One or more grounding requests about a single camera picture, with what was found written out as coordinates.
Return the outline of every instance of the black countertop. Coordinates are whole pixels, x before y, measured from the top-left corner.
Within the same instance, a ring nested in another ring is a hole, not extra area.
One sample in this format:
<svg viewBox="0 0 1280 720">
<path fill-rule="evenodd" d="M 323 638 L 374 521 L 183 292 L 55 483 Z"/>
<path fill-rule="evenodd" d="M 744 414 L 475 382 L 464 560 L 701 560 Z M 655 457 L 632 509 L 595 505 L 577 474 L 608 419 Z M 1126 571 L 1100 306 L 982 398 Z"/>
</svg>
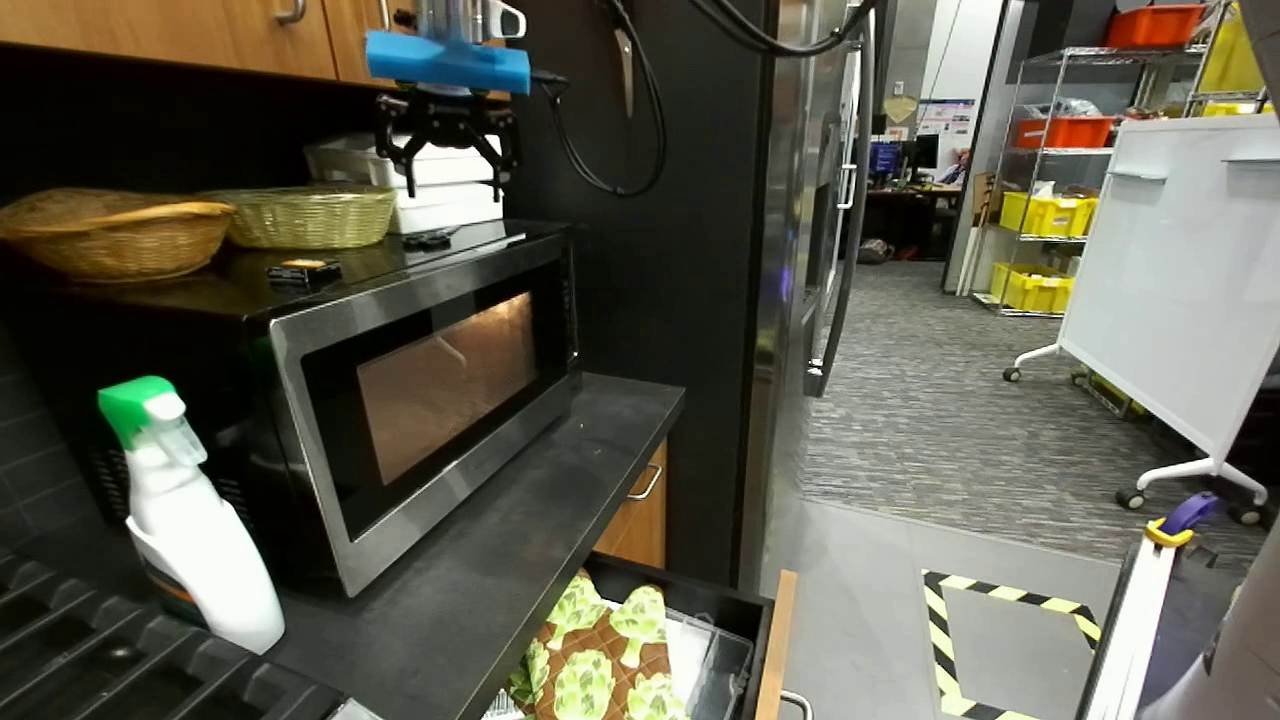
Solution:
<svg viewBox="0 0 1280 720">
<path fill-rule="evenodd" d="M 568 416 L 359 600 L 284 598 L 269 659 L 399 718 L 480 718 L 632 477 L 681 388 L 580 375 Z"/>
</svg>

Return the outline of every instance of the wicker basket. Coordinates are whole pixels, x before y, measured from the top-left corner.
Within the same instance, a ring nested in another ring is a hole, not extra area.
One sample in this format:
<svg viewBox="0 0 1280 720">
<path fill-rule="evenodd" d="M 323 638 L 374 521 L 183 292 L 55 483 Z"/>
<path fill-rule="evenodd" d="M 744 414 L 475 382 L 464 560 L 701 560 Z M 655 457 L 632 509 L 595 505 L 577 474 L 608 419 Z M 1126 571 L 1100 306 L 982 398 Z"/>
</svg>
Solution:
<svg viewBox="0 0 1280 720">
<path fill-rule="evenodd" d="M 205 267 L 231 206 L 53 188 L 0 210 L 0 240 L 80 283 L 145 283 Z"/>
<path fill-rule="evenodd" d="M 391 227 L 388 188 L 252 188 L 218 194 L 236 206 L 231 246 L 242 248 L 365 248 Z"/>
</svg>

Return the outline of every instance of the wooden cabinet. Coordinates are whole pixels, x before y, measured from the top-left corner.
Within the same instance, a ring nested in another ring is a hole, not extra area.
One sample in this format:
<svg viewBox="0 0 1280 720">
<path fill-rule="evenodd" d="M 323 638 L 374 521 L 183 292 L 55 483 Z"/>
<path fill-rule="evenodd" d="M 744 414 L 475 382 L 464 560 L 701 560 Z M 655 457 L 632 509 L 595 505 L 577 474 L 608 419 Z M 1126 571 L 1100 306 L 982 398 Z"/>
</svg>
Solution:
<svg viewBox="0 0 1280 720">
<path fill-rule="evenodd" d="M 417 0 L 323 0 L 335 82 L 374 82 L 365 34 L 388 30 L 395 8 L 417 14 Z"/>
<path fill-rule="evenodd" d="M 339 0 L 6 0 L 0 45 L 332 82 L 323 3 Z"/>
<path fill-rule="evenodd" d="M 669 568 L 669 445 L 653 453 L 653 459 L 632 483 L 632 495 L 606 527 L 595 552 L 650 568 Z"/>
</svg>

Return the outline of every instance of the yellow storage bin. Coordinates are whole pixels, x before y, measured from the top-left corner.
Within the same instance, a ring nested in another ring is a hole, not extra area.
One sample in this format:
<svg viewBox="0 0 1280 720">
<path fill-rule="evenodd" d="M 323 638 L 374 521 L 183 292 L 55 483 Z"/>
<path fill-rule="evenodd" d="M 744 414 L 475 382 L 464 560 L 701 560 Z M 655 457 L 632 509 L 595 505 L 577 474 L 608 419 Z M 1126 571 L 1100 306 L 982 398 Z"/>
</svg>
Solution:
<svg viewBox="0 0 1280 720">
<path fill-rule="evenodd" d="M 1048 224 L 1052 224 L 1052 196 L 1031 196 L 1026 235 L 1029 240 L 1048 240 L 1046 235 Z"/>
<path fill-rule="evenodd" d="M 1074 240 L 1083 240 L 1089 235 L 1089 227 L 1094 227 L 1094 217 L 1097 217 L 1097 196 L 1082 196 L 1082 210 L 1078 210 L 1078 217 L 1074 217 Z"/>
<path fill-rule="evenodd" d="M 1057 275 L 1029 275 L 1026 311 L 1048 315 L 1057 299 Z"/>
<path fill-rule="evenodd" d="M 1005 292 L 1005 306 L 1015 310 L 1015 311 L 1031 311 L 1031 292 L 1036 292 L 1036 275 L 1031 272 L 1008 272 L 1008 292 Z"/>
<path fill-rule="evenodd" d="M 1078 287 L 1078 280 L 1062 275 L 1057 296 L 1052 296 L 1052 315 L 1068 315 L 1074 287 Z"/>
<path fill-rule="evenodd" d="M 1205 62 L 1205 74 L 1202 74 L 1202 94 L 1205 96 L 1217 96 L 1217 94 L 1266 94 L 1266 74 L 1257 69 L 1257 52 L 1252 52 L 1252 41 L 1249 41 L 1249 30 L 1243 30 L 1243 14 L 1240 14 L 1240 0 L 1232 0 L 1214 49 L 1209 49 L 1209 62 Z"/>
<path fill-rule="evenodd" d="M 1029 213 L 1029 194 L 1005 194 L 1000 199 L 1000 227 L 1019 233 Z"/>
<path fill-rule="evenodd" d="M 1005 306 L 1005 296 L 1008 296 L 1008 275 L 1013 275 L 1013 266 L 994 266 L 989 296 L 994 296 L 995 306 Z"/>
<path fill-rule="evenodd" d="M 1082 199 L 1052 196 L 1046 199 L 1040 224 L 1031 227 L 1040 240 L 1074 240 L 1078 217 L 1082 217 Z"/>
</svg>

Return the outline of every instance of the yellow and black tape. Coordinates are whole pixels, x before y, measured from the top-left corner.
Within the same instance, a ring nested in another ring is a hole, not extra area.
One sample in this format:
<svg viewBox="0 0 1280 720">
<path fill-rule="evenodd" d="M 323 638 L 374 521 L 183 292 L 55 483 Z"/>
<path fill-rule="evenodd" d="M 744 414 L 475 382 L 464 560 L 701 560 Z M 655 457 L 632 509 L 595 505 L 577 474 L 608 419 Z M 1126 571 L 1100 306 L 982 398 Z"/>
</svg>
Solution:
<svg viewBox="0 0 1280 720">
<path fill-rule="evenodd" d="M 924 571 L 934 680 L 938 680 L 938 698 L 941 698 L 941 714 L 944 718 L 1029 720 L 1026 714 L 1008 714 L 1008 708 L 982 706 L 982 700 L 964 698 L 960 668 L 956 668 L 954 618 L 948 618 L 948 598 L 944 598 L 948 590 L 954 594 L 994 598 L 994 600 L 1005 600 L 1005 603 L 1031 603 L 1031 609 L 1068 618 L 1082 627 L 1089 649 L 1097 649 L 1100 638 L 1103 638 L 1097 627 L 1097 618 L 1089 612 L 1089 603 L 1078 603 L 1078 600 L 1065 600 L 1065 598 L 1029 594 L 1029 590 L 1013 590 L 1013 586 L 989 586 L 989 579 L 974 579 L 974 577 Z"/>
</svg>

